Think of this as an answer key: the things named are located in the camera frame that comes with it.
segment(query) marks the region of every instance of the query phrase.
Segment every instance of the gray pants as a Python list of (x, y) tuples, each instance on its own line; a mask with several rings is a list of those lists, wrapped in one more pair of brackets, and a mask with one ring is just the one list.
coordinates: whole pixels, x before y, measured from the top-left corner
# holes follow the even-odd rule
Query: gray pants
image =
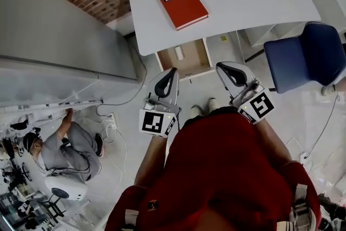
[(100, 168), (95, 139), (76, 122), (71, 123), (67, 136), (71, 146), (62, 150), (65, 158), (73, 168), (82, 170), (78, 175), (83, 181), (94, 178)]

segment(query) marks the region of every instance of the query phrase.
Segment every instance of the blue chair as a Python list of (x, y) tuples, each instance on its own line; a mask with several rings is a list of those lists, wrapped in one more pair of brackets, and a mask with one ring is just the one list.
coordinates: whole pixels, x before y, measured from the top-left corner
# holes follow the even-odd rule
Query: blue chair
[(300, 36), (266, 42), (264, 51), (279, 94), (310, 81), (330, 85), (346, 67), (338, 32), (320, 22), (308, 22)]

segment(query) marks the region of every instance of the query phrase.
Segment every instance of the cable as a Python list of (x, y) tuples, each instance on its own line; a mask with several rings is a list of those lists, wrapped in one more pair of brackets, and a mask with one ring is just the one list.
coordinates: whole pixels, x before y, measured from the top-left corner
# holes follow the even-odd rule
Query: cable
[(307, 170), (305, 170), (305, 171), (307, 171), (308, 174), (310, 174), (310, 172), (311, 172), (311, 170), (312, 170), (313, 167), (314, 167), (314, 161), (311, 160), (311, 168), (309, 169), (309, 171), (307, 171)]
[[(115, 124), (118, 126), (116, 117), (114, 117), (114, 121), (115, 121)], [(132, 178), (132, 176), (129, 174), (129, 172), (127, 171), (127, 169), (126, 169), (126, 167), (125, 167), (126, 157), (127, 157), (127, 155), (128, 155), (128, 146), (127, 146), (127, 144), (126, 144), (126, 141), (125, 141), (123, 135), (120, 133), (120, 131), (119, 131), (118, 129), (115, 129), (115, 139), (114, 139), (113, 141), (111, 141), (111, 142), (106, 142), (106, 141), (105, 141), (105, 140), (108, 139), (108, 137), (109, 137), (109, 136), (108, 136), (107, 130), (108, 130), (108, 129), (113, 129), (113, 128), (109, 128), (110, 125), (111, 125), (111, 124), (108, 124), (107, 127), (106, 127), (105, 129), (102, 130), (102, 132), (101, 132), (101, 138), (103, 139), (103, 141), (104, 141), (105, 143), (111, 144), (111, 143), (116, 142), (116, 140), (117, 140), (117, 132), (120, 134), (121, 138), (122, 138), (123, 141), (124, 141), (125, 149), (126, 149), (123, 167), (124, 167), (124, 170), (125, 170), (125, 172), (127, 173), (127, 175), (128, 175), (132, 180), (135, 180), (134, 178)], [(106, 131), (106, 134), (107, 134), (107, 137), (106, 137), (106, 138), (104, 138), (104, 137), (102, 136), (102, 134), (103, 134), (104, 131)], [(115, 164), (115, 166), (116, 166), (118, 169), (120, 169), (120, 168), (118, 167), (118, 165), (117, 165), (113, 160), (112, 160), (112, 162)]]
[(98, 160), (98, 163), (99, 163), (99, 172), (97, 174), (95, 174), (95, 176), (99, 175), (101, 173), (101, 170), (102, 170), (102, 164), (99, 160)]
[(327, 159), (325, 159), (324, 162), (323, 162), (322, 164), (320, 164), (318, 167), (314, 168), (312, 171), (310, 170), (309, 173), (315, 171), (316, 169), (320, 168), (321, 166), (323, 166), (323, 167), (325, 168), (325, 167), (328, 165), (328, 160), (330, 159), (330, 157), (331, 157), (335, 152), (337, 152), (337, 150), (340, 149), (340, 148), (342, 148), (342, 146), (339, 146), (337, 149), (335, 149), (334, 151), (332, 151), (332, 152), (328, 155)]
[(336, 103), (337, 100), (340, 101), (339, 93), (336, 94), (336, 97), (335, 97), (334, 104), (333, 104), (333, 107), (332, 107), (332, 109), (331, 109), (330, 115), (329, 115), (329, 117), (328, 117), (328, 120), (327, 120), (327, 122), (326, 122), (326, 124), (325, 124), (325, 126), (324, 126), (324, 128), (323, 128), (323, 130), (322, 130), (322, 132), (321, 132), (321, 134), (320, 134), (320, 136), (318, 137), (317, 141), (316, 141), (316, 142), (314, 143), (314, 145), (312, 146), (312, 148), (311, 148), (311, 150), (309, 151), (309, 153), (304, 157), (304, 159), (308, 158), (308, 157), (311, 155), (311, 152), (312, 152), (313, 149), (315, 148), (317, 142), (318, 142), (318, 141), (320, 140), (320, 138), (322, 137), (322, 134), (323, 134), (323, 132), (325, 131), (327, 125), (328, 125), (328, 122), (329, 122), (329, 120), (330, 120), (330, 118), (331, 118), (331, 115), (333, 114), (333, 111), (334, 111), (334, 108), (335, 108), (335, 103)]
[(120, 171), (120, 180), (119, 180), (118, 185), (115, 187), (115, 189), (116, 189), (117, 187), (119, 187), (120, 182), (121, 182), (121, 179), (123, 178), (123, 172), (122, 172), (121, 169), (118, 167), (118, 165), (114, 162), (114, 160), (112, 159), (112, 157), (111, 157), (106, 151), (104, 151), (104, 153), (111, 159), (111, 161), (113, 162), (113, 164), (114, 164), (114, 165), (117, 167), (117, 169)]
[(297, 145), (298, 145), (298, 147), (299, 147), (299, 150), (301, 151), (301, 152), (300, 152), (300, 155), (302, 155), (302, 153), (303, 153), (303, 152), (302, 152), (302, 148), (301, 148), (300, 144), (298, 143), (298, 141), (296, 140), (296, 138), (293, 138), (293, 137), (290, 138), (290, 139), (288, 140), (288, 142), (285, 144), (285, 146), (287, 146), (291, 140), (295, 140), (295, 141), (296, 141), (296, 143), (297, 143)]
[(135, 180), (135, 179), (129, 174), (129, 172), (127, 171), (127, 169), (126, 169), (126, 167), (125, 167), (125, 161), (126, 161), (126, 157), (127, 157), (127, 155), (128, 155), (128, 146), (127, 146), (127, 144), (126, 144), (126, 142), (125, 142), (125, 139), (124, 139), (123, 135), (120, 133), (120, 131), (119, 131), (118, 129), (116, 129), (116, 131), (120, 134), (121, 138), (123, 139), (124, 144), (125, 144), (125, 148), (126, 148), (125, 159), (124, 159), (124, 164), (123, 164), (124, 169), (125, 169), (126, 173), (128, 174), (128, 176), (129, 176), (132, 180)]
[(147, 67), (146, 67), (145, 64), (143, 63), (143, 60), (142, 60), (140, 54), (138, 53), (137, 49), (136, 49), (131, 43), (129, 43), (129, 45), (131, 45), (131, 47), (132, 47), (132, 48), (134, 49), (134, 51), (136, 52), (136, 54), (137, 54), (137, 56), (138, 56), (138, 58), (139, 58), (139, 60), (140, 60), (140, 62), (141, 62), (141, 64), (142, 64), (142, 66), (143, 66), (143, 68), (144, 68), (144, 70), (145, 70), (145, 75), (144, 75), (144, 78), (143, 78), (141, 87), (139, 88), (139, 90), (135, 93), (135, 95), (134, 95), (132, 98), (130, 98), (129, 100), (125, 101), (124, 103), (119, 103), (119, 104), (105, 104), (105, 103), (102, 103), (102, 104), (98, 105), (98, 106), (96, 107), (96, 114), (97, 114), (98, 116), (106, 116), (106, 117), (109, 117), (108, 115), (100, 115), (100, 114), (98, 113), (98, 111), (97, 111), (97, 110), (98, 110), (98, 107), (100, 107), (100, 106), (121, 106), (121, 105), (127, 104), (127, 103), (131, 102), (131, 101), (139, 94), (139, 92), (142, 90), (142, 88), (143, 88), (143, 86), (144, 86), (145, 79), (147, 78), (147, 75), (148, 75)]
[[(107, 130), (108, 130), (108, 129), (113, 129), (113, 128), (109, 128), (110, 125), (111, 125), (111, 124), (108, 124), (107, 127), (104, 128), (104, 129), (102, 130), (102, 132), (101, 132), (101, 138), (103, 139), (103, 141), (104, 141), (105, 143), (114, 143), (114, 142), (117, 140), (117, 136), (116, 136), (116, 132), (115, 132), (115, 139), (114, 139), (113, 141), (111, 141), (111, 142), (106, 142), (106, 140), (109, 138)], [(102, 134), (103, 134), (103, 132), (104, 132), (105, 130), (106, 130), (106, 134), (107, 134), (107, 137), (106, 137), (106, 138), (104, 138), (104, 137), (102, 136)]]
[(32, 159), (33, 159), (33, 161), (37, 164), (37, 166), (38, 166), (38, 171), (40, 172), (40, 173), (42, 173), (42, 174), (46, 174), (48, 171), (49, 171), (49, 169), (47, 169), (47, 168), (42, 168), (42, 165), (41, 164), (39, 164), (39, 163), (37, 163), (37, 161), (35, 160), (35, 158), (33, 157), (33, 155), (29, 152), (29, 154), (30, 154), (30, 156), (32, 157)]
[(52, 174), (55, 173), (56, 170), (65, 170), (65, 173), (80, 173), (80, 174), (90, 174), (90, 172), (84, 172), (90, 169), (90, 162), (87, 158), (85, 158), (85, 156), (83, 155), (83, 152), (81, 151), (77, 151), (86, 161), (86, 163), (88, 164), (88, 167), (86, 169), (75, 169), (75, 168), (54, 168), (54, 169), (50, 169), (53, 170)]

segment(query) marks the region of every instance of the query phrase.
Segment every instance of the open drawer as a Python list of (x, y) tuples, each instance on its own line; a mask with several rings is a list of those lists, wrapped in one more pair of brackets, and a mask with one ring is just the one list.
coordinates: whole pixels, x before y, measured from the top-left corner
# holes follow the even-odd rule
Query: open drawer
[(179, 60), (175, 48), (167, 48), (156, 53), (158, 64), (162, 71), (177, 68), (180, 80), (214, 71), (205, 39), (184, 43), (181, 45), (183, 59)]

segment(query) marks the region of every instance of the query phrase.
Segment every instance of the power outlet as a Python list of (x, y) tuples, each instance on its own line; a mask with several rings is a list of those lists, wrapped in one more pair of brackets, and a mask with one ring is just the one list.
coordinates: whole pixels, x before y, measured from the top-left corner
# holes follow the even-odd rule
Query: power outlet
[(112, 121), (112, 123), (110, 124), (111, 128), (113, 130), (118, 129), (117, 122), (115, 120), (115, 114), (114, 113), (110, 113), (108, 116), (109, 116), (109, 121)]

